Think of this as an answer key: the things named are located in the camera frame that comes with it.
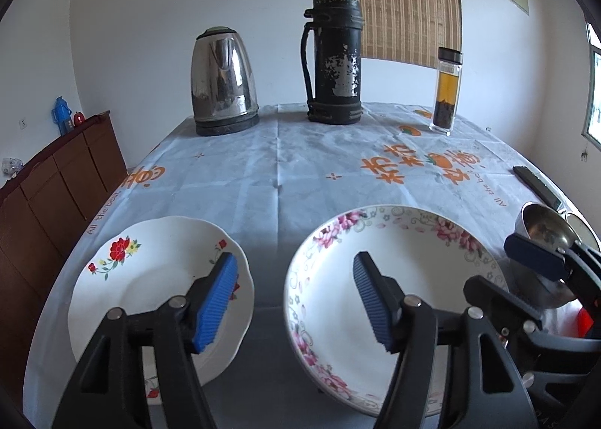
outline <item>thermos lid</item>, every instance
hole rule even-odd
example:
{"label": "thermos lid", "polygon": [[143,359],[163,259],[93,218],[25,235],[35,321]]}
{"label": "thermos lid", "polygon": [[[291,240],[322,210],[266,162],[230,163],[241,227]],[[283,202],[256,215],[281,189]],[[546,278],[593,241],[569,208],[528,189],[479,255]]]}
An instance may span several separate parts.
{"label": "thermos lid", "polygon": [[234,34],[235,32],[235,30],[230,29],[226,26],[215,26],[211,27],[210,29],[206,29],[206,31],[200,34],[199,37],[196,38],[196,40],[199,40],[200,38],[205,38],[207,36],[214,36],[215,34]]}
{"label": "thermos lid", "polygon": [[464,55],[459,51],[449,48],[438,48],[438,59],[455,63],[456,65],[462,65],[464,63]]}

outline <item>plate with red flowers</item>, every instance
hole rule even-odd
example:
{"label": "plate with red flowers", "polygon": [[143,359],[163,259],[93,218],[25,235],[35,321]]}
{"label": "plate with red flowers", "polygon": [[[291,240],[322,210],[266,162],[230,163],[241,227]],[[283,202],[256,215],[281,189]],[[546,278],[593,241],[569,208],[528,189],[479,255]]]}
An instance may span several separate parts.
{"label": "plate with red flowers", "polygon": [[[222,252],[236,257],[238,279],[214,341],[192,356],[202,385],[217,377],[234,359],[250,325],[254,284],[242,248],[215,224],[189,217],[134,224],[107,241],[83,266],[68,312],[75,359],[109,309],[119,306],[130,315],[156,309],[207,276]],[[142,360],[148,403],[160,404],[152,348],[142,349]]]}
{"label": "plate with red flowers", "polygon": [[[436,309],[463,312],[465,281],[483,275],[507,289],[497,261],[472,234],[419,208],[374,205],[319,226],[294,255],[284,285],[287,332],[300,363],[326,393],[377,416],[397,355],[378,344],[353,280],[353,258],[372,256],[383,275]],[[440,412],[445,346],[436,351],[427,414]]]}

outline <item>white tablecloth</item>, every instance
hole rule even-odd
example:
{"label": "white tablecloth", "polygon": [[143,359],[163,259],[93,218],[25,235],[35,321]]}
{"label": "white tablecloth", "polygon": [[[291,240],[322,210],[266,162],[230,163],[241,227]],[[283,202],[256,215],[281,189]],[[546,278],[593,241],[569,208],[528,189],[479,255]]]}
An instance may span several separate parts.
{"label": "white tablecloth", "polygon": [[[218,137],[197,136],[188,118],[113,193],[65,263],[40,317],[23,390],[23,411],[35,427],[50,427],[75,366],[67,312],[77,276],[104,242],[142,220],[209,220],[248,257],[253,322],[234,362],[205,387],[220,427],[373,425],[317,392],[288,346],[281,313],[294,252],[336,214],[403,204],[446,216],[484,244],[512,286],[503,242],[521,206],[537,201],[512,174],[513,166],[529,164],[524,157],[461,117],[451,137],[434,134],[421,107],[364,104],[361,121],[344,127],[310,123],[306,113],[302,104],[263,107],[257,126]],[[154,417],[159,413],[153,408]]]}

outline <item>wooden cabinet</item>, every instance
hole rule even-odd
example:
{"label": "wooden cabinet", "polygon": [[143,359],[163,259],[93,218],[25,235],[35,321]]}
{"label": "wooden cabinet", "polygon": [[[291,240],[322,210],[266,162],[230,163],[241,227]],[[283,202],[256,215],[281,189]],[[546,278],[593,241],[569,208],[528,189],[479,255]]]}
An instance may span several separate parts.
{"label": "wooden cabinet", "polygon": [[40,163],[23,180],[21,189],[44,232],[66,260],[88,222],[71,197],[54,157]]}
{"label": "wooden cabinet", "polygon": [[105,113],[56,139],[0,189],[0,383],[19,407],[29,346],[56,276],[126,176]]}
{"label": "wooden cabinet", "polygon": [[100,179],[83,134],[56,151],[54,159],[75,204],[86,222],[91,222],[110,194]]}
{"label": "wooden cabinet", "polygon": [[112,194],[127,176],[110,121],[91,127],[83,132],[104,188]]}

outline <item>glass tea bottle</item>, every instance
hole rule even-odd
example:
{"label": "glass tea bottle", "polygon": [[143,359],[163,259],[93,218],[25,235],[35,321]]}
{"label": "glass tea bottle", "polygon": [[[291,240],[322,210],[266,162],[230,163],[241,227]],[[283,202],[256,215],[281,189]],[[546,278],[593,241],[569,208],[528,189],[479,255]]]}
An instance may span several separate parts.
{"label": "glass tea bottle", "polygon": [[446,136],[451,135],[455,123],[463,62],[459,51],[438,48],[438,86],[430,129]]}

